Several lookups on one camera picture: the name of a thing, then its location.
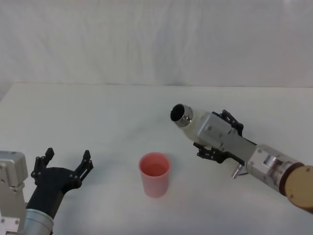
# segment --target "cup rim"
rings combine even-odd
[[[147,175],[146,173],[144,173],[142,170],[141,170],[141,163],[143,162],[143,160],[147,157],[149,157],[149,155],[152,155],[152,154],[159,154],[160,156],[162,156],[168,163],[168,169],[167,171],[164,173],[164,174],[161,174],[161,175],[158,175],[158,176],[151,176],[151,175]],[[143,175],[145,175],[146,177],[149,177],[149,178],[160,178],[160,177],[163,177],[164,175],[166,175],[167,173],[169,173],[169,171],[172,169],[172,163],[171,163],[171,160],[167,157],[166,154],[164,153],[161,153],[161,152],[151,152],[151,153],[147,153],[145,155],[143,155],[139,161],[139,164],[138,164],[138,168],[139,168],[139,171],[140,173],[142,173]]]

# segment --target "white tabletop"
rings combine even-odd
[[[177,103],[227,109],[244,136],[313,165],[313,89],[16,84],[0,102],[0,150],[75,169],[85,149],[94,170],[65,195],[56,235],[306,235],[313,216],[255,178],[232,180],[233,160],[217,164],[170,121]],[[173,164],[165,196],[143,193],[137,164],[152,151]],[[29,177],[26,201],[35,189]]]

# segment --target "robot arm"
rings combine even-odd
[[[313,212],[313,167],[245,139],[244,126],[226,110],[217,114],[178,104],[171,111],[171,120],[194,142],[199,157],[220,164],[232,158],[238,162],[233,178],[249,173],[294,205]]]
[[[47,168],[54,152],[49,148],[45,156],[37,157],[31,176],[37,185],[25,208],[22,188],[27,178],[25,156],[19,152],[0,151],[0,235],[51,235],[54,216],[64,195],[82,185],[93,169],[90,153],[75,171]]]

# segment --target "white fabric backdrop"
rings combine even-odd
[[[13,81],[313,86],[311,0],[0,0]]]

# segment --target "pink cup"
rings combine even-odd
[[[163,196],[168,188],[171,161],[163,153],[148,153],[139,162],[143,189],[150,197]]]

